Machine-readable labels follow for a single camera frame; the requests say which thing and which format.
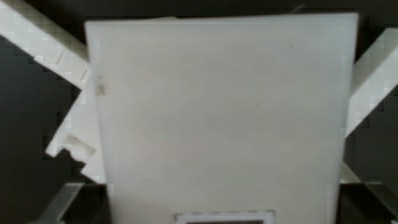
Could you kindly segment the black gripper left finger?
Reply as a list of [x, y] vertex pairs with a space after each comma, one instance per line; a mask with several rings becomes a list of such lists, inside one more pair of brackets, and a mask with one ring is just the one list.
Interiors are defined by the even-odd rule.
[[65, 183], [28, 224], [110, 224], [106, 186]]

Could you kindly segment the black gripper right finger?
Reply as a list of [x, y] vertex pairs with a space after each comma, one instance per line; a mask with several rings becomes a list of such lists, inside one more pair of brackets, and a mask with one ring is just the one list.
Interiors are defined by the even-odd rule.
[[335, 224], [398, 224], [398, 195], [380, 182], [341, 185]]

